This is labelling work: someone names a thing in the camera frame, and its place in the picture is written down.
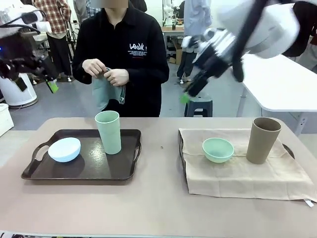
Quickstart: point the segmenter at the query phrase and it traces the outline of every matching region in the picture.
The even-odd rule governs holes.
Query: brown cup
[[[263,164],[266,161],[279,133],[281,132],[281,129],[281,124],[273,119],[254,119],[248,146],[247,159],[253,164]]]

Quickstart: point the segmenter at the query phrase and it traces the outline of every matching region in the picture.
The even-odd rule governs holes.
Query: dark brown tray
[[[180,154],[180,158],[181,158],[181,161],[182,161],[182,165],[183,165],[183,169],[184,169],[184,175],[185,175],[185,178],[187,178],[186,176],[186,161],[184,159],[184,154],[183,154],[183,147],[184,147],[184,140],[183,140],[183,137],[182,135],[180,134],[180,132],[178,133],[179,134],[179,138],[178,138],[178,142],[179,142],[179,154]],[[295,155],[293,153],[293,151],[287,146],[287,145],[284,145],[283,144],[283,147],[285,148],[285,150],[287,151],[287,153],[290,154],[290,156],[295,159]]]
[[[36,156],[41,148],[67,137],[78,138],[81,142],[77,158],[68,163],[59,163],[46,152],[38,160]],[[139,130],[121,130],[122,150],[116,155],[108,155],[98,130],[59,130],[48,142],[35,149],[32,161],[21,177],[32,180],[128,180],[134,175],[141,153],[140,139]]]

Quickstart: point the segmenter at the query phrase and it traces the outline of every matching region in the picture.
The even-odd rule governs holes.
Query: bowl
[[[50,146],[49,156],[57,162],[66,163],[75,159],[80,149],[81,143],[77,138],[64,138]]]
[[[221,138],[209,138],[205,140],[203,150],[207,159],[219,164],[230,160],[234,153],[233,145]]]

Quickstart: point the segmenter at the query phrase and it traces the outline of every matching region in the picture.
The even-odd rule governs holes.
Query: mint green bowl
[[[221,138],[209,138],[203,143],[207,159],[214,163],[224,163],[231,159],[234,153],[233,145]]]

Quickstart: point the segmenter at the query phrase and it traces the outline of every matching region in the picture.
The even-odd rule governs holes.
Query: green object
[[[189,98],[189,96],[188,96],[188,94],[184,94],[183,96],[181,96],[180,97],[180,102],[182,103],[182,104],[186,104],[186,103],[188,103],[190,101],[190,98]]]
[[[93,78],[93,97],[100,111],[106,108],[110,99],[115,99],[120,104],[124,104],[125,86],[114,87],[103,76]]]
[[[204,141],[203,150],[207,159],[214,163],[224,163],[231,159],[234,153],[233,145],[221,138],[210,138]]]
[[[119,113],[105,111],[96,115],[98,131],[103,142],[105,152],[115,155],[121,151],[121,134]]]
[[[56,85],[56,82],[48,81],[47,85],[49,86],[52,93],[56,93],[58,91],[58,86]]]

